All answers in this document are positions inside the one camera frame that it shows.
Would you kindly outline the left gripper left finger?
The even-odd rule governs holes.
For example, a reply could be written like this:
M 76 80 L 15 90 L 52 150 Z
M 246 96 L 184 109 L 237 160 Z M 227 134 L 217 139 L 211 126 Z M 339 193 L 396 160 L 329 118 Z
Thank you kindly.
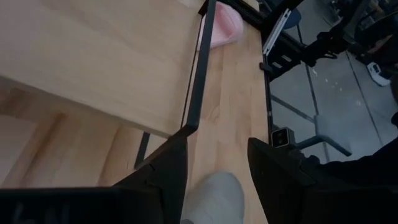
M 139 223 L 179 223 L 188 177 L 189 127 L 184 126 L 150 156 L 137 161 L 135 172 L 116 183 L 130 194 L 128 211 Z

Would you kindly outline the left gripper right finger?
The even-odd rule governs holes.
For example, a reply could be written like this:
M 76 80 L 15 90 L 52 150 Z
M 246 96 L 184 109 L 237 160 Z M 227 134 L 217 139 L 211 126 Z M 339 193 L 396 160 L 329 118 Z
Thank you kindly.
M 258 138 L 248 139 L 248 161 L 267 221 L 300 223 L 305 192 L 315 181 L 302 172 L 299 161 Z

